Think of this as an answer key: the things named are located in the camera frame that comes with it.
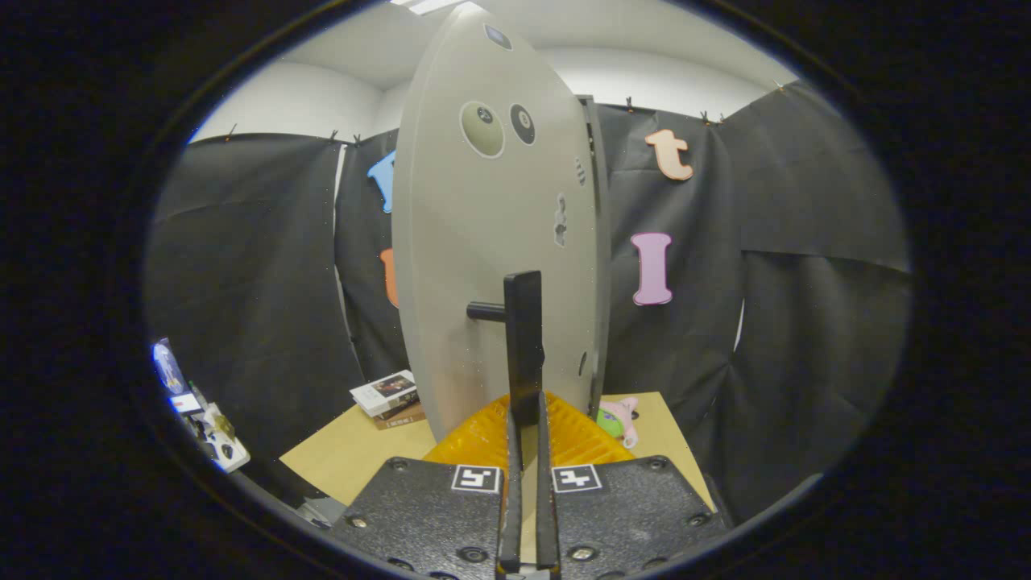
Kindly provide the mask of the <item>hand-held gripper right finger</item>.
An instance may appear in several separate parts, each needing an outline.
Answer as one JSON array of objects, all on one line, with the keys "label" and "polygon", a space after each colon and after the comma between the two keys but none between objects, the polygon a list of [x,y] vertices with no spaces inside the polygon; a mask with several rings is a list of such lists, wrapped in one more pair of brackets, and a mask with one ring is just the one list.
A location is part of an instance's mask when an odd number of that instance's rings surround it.
[{"label": "hand-held gripper right finger", "polygon": [[539,400],[536,566],[546,578],[630,578],[691,558],[731,528],[659,393],[604,396],[612,437]]}]

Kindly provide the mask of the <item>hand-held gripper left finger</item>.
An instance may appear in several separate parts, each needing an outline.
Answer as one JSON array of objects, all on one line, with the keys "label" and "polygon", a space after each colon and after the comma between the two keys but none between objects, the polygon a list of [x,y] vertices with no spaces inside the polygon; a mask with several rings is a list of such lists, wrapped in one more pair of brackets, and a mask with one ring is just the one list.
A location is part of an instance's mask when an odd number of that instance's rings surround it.
[{"label": "hand-held gripper left finger", "polygon": [[366,557],[432,578],[520,572],[523,465],[508,396],[423,459],[389,458],[331,531]]}]

